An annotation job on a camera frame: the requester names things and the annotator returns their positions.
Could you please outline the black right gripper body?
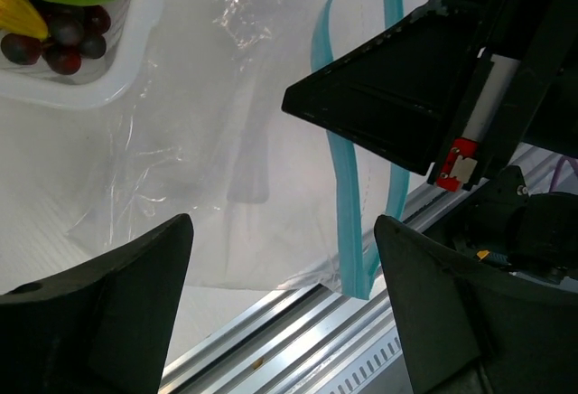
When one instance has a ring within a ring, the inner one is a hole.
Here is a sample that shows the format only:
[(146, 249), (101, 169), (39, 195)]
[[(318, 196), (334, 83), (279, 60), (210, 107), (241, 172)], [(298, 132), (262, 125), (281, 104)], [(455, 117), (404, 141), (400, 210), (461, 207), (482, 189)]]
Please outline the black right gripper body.
[(521, 143), (577, 156), (577, 0), (489, 0), (479, 58), (428, 182), (469, 190)]

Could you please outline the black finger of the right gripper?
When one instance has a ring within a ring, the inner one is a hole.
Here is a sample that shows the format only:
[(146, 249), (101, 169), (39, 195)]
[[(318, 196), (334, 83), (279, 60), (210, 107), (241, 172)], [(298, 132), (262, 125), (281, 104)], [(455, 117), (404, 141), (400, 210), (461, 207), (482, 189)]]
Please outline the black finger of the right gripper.
[(283, 112), (421, 175), (447, 175), (482, 89), (482, 9), (414, 10), (289, 87)]

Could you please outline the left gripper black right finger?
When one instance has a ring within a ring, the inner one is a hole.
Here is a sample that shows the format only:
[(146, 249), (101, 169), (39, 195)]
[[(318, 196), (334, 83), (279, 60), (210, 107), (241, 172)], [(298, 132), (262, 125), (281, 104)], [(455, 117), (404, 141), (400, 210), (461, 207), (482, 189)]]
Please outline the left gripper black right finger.
[(575, 393), (577, 295), (467, 258), (387, 217), (381, 266), (416, 393)]

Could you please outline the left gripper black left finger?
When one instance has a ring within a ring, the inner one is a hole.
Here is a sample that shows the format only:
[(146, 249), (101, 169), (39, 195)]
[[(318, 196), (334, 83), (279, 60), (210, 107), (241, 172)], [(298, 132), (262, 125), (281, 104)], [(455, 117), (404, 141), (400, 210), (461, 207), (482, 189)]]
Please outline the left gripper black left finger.
[(3, 393), (155, 393), (191, 256), (179, 214), (1, 296)]

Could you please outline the clear zip bag teal zipper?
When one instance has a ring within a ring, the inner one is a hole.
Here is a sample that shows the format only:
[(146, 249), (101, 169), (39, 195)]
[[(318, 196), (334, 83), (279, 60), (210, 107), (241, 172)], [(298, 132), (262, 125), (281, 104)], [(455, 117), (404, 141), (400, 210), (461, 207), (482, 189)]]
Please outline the clear zip bag teal zipper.
[(404, 0), (165, 0), (132, 89), (113, 107), (103, 188), (71, 228), (90, 255), (179, 213), (192, 286), (324, 285), (366, 299), (371, 230), (409, 174), (281, 109), (286, 89), (402, 17)]

